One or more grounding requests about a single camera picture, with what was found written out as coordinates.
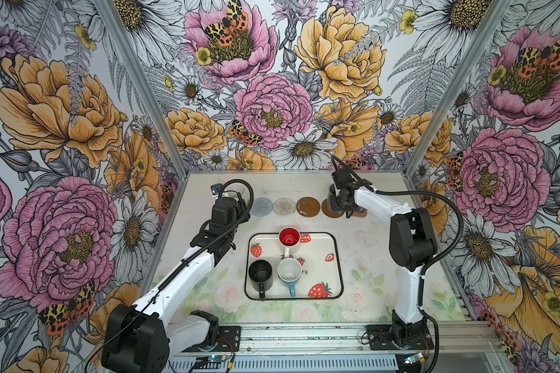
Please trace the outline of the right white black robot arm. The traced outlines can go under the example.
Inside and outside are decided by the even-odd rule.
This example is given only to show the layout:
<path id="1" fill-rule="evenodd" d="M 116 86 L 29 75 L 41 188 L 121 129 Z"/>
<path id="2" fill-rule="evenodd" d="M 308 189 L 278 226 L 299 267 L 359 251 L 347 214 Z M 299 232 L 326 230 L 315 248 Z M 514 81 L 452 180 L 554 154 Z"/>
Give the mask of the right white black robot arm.
<path id="1" fill-rule="evenodd" d="M 384 335 L 398 348 L 410 348 L 426 336 L 427 323 L 432 317 L 425 311 L 423 292 L 429 268 L 447 256 L 460 242 L 464 233 L 464 216 L 449 198 L 429 191 L 381 191 L 364 180 L 345 162 L 331 157 L 333 184 L 328 192 L 328 207 L 335 214 L 348 218 L 365 209 L 389 225 L 388 249 L 398 265 L 398 301 L 392 312 L 390 330 Z M 438 251 L 438 240 L 429 211 L 412 208 L 396 201 L 395 197 L 418 195 L 434 197 L 445 203 L 457 218 L 453 242 L 443 252 Z"/>

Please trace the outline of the grey mug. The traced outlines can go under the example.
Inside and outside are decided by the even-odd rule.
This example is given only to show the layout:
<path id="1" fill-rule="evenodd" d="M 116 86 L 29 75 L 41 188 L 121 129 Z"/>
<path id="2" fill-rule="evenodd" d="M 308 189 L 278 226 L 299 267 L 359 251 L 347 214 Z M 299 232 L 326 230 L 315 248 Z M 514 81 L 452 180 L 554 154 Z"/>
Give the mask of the grey mug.
<path id="1" fill-rule="evenodd" d="M 334 184 L 329 187 L 327 201 L 328 210 L 333 214 L 341 216 L 345 213 L 344 208 L 341 205 L 340 198 L 337 195 L 336 187 Z"/>

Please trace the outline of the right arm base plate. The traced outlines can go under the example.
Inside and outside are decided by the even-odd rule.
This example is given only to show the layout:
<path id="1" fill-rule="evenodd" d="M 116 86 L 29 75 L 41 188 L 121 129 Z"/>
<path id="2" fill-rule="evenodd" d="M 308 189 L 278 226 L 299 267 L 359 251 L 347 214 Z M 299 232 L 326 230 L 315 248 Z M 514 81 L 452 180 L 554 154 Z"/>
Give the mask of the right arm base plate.
<path id="1" fill-rule="evenodd" d="M 432 350 L 434 341 L 425 324 L 372 324 L 366 326 L 366 335 L 372 351 Z"/>

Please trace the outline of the grey woven round coaster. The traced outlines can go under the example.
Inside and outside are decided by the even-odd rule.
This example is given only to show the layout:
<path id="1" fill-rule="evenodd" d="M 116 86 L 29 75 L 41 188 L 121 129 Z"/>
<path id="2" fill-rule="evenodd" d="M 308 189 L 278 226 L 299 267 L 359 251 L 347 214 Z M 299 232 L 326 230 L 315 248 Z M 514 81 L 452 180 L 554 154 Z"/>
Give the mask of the grey woven round coaster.
<path id="1" fill-rule="evenodd" d="M 263 218 L 271 214 L 274 210 L 274 203 L 267 197 L 256 198 L 251 206 L 252 216 Z"/>

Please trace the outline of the scratched dark wooden round coaster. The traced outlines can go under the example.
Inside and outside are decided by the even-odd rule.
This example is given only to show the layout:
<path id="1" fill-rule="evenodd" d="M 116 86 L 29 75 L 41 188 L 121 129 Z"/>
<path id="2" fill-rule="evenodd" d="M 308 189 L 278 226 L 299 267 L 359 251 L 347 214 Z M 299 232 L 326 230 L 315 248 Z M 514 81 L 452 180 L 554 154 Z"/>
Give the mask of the scratched dark wooden round coaster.
<path id="1" fill-rule="evenodd" d="M 320 210 L 320 202 L 314 197 L 302 197 L 296 203 L 296 211 L 305 218 L 316 217 Z"/>

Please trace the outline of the plain wooden round coaster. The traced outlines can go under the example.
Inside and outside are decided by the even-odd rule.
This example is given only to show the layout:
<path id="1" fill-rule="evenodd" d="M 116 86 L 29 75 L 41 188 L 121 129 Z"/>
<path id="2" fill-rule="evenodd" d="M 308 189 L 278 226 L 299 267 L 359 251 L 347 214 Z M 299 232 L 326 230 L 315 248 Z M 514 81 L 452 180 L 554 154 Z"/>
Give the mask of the plain wooden round coaster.
<path id="1" fill-rule="evenodd" d="M 321 204 L 321 210 L 327 217 L 331 219 L 338 219 L 344 215 L 343 212 L 336 213 L 329 208 L 328 200 L 324 200 Z"/>

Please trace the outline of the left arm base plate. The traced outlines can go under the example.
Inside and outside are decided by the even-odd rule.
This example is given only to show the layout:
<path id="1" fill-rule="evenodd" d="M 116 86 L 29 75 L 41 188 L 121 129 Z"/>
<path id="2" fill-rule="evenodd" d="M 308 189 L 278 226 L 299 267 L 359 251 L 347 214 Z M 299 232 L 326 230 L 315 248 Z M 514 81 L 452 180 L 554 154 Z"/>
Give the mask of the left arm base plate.
<path id="1" fill-rule="evenodd" d="M 202 343 L 184 350 L 184 352 L 238 352 L 242 328 L 240 326 L 219 326 L 217 334 L 208 332 Z"/>

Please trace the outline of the multicolour woven round coaster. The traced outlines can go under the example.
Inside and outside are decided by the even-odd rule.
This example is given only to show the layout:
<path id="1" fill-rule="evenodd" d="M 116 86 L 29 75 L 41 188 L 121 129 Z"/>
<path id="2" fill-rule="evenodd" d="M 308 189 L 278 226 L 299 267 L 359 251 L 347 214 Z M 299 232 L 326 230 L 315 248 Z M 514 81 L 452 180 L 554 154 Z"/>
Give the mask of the multicolour woven round coaster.
<path id="1" fill-rule="evenodd" d="M 296 212 L 296 202 L 287 197 L 280 198 L 275 201 L 273 211 L 280 217 L 291 216 Z"/>

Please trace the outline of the paw shaped wooden coaster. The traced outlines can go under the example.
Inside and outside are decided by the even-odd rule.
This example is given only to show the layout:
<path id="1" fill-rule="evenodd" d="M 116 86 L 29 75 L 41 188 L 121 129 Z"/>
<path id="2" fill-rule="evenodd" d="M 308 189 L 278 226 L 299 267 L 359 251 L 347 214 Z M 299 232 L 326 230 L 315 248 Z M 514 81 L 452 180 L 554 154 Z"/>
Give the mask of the paw shaped wooden coaster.
<path id="1" fill-rule="evenodd" d="M 365 218 L 368 215 L 368 212 L 364 208 L 358 208 L 353 211 L 352 216 L 355 218 Z"/>

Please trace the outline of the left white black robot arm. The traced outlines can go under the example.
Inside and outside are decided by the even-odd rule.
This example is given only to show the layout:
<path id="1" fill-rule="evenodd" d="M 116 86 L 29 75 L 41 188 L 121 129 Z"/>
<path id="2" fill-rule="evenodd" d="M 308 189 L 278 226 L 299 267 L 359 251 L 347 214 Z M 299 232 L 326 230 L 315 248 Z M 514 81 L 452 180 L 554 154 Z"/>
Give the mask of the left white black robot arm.
<path id="1" fill-rule="evenodd" d="M 216 342 L 218 320 L 194 311 L 174 328 L 169 324 L 195 286 L 230 250 L 239 225 L 248 222 L 254 191 L 246 180 L 212 187 L 212 214 L 191 240 L 184 257 L 152 290 L 132 305 L 120 304 L 107 320 L 101 365 L 113 372 L 162 372 L 174 355 Z"/>

